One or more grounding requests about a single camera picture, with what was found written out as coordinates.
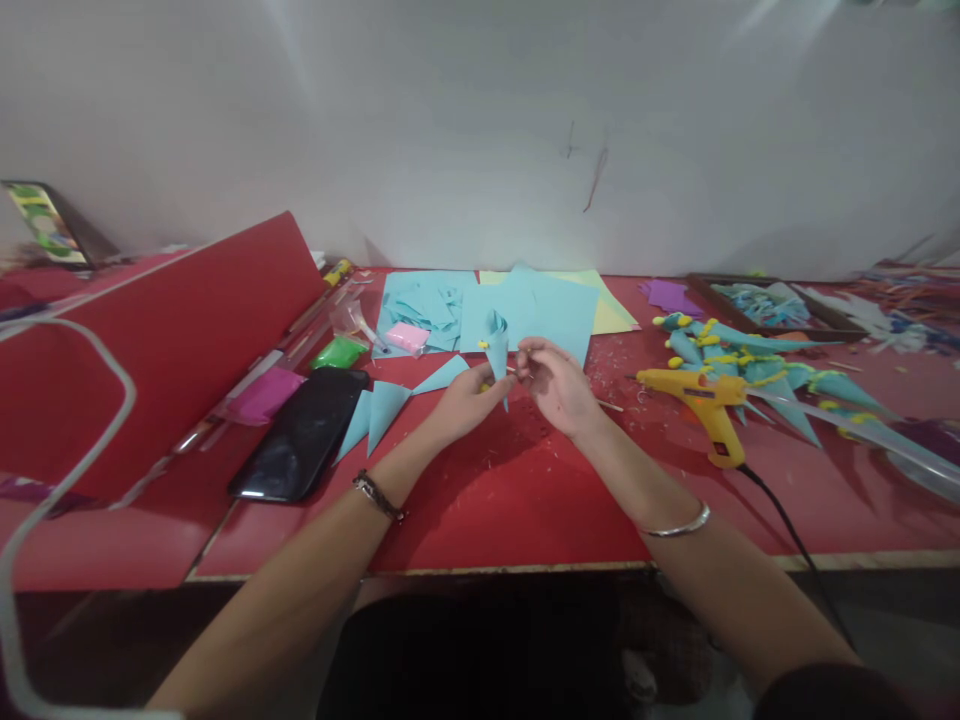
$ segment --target black bracelet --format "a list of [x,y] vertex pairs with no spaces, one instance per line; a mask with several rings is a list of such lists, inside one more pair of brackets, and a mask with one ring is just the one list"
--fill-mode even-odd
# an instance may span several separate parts
[[377,484],[370,478],[369,475],[367,475],[367,471],[365,469],[361,470],[353,479],[353,486],[370,498],[373,504],[376,505],[377,508],[391,520],[396,520],[398,523],[402,523],[404,518],[410,514],[404,512],[403,510],[398,510],[391,505],[386,496],[380,492],[380,488],[377,487]]

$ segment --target yellow glue gun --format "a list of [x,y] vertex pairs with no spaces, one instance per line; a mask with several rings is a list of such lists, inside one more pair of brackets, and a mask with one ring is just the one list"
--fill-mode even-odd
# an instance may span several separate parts
[[746,454],[734,432],[726,406],[746,402],[746,380],[721,375],[716,382],[710,382],[706,375],[689,370],[641,370],[635,379],[651,390],[680,398],[693,410],[713,443],[713,450],[707,454],[710,462],[719,468],[743,465]]

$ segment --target wrist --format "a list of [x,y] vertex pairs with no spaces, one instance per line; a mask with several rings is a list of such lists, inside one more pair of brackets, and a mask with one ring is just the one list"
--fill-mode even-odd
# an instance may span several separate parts
[[449,437],[449,433],[440,427],[433,417],[428,417],[417,426],[416,430],[410,433],[407,440],[419,451],[429,455],[437,455],[456,438]]
[[573,444],[585,455],[589,450],[602,444],[619,428],[605,412],[597,406],[597,413],[589,421],[583,423],[577,431],[570,436]]

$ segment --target hand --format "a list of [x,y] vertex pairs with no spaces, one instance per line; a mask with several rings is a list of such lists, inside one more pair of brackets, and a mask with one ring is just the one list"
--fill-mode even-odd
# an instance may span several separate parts
[[[481,392],[484,383],[490,385],[490,389]],[[479,425],[516,384],[513,375],[494,382],[490,363],[464,370],[450,383],[420,427],[445,445],[459,440]]]
[[557,430],[575,439],[606,421],[573,355],[540,337],[524,338],[518,348],[517,375]]

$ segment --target white wall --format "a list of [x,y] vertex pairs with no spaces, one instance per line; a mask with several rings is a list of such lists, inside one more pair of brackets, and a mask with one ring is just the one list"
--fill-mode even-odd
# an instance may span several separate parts
[[818,278],[960,226],[955,14],[8,0],[0,68],[0,176],[51,183],[124,249],[290,208],[360,262]]

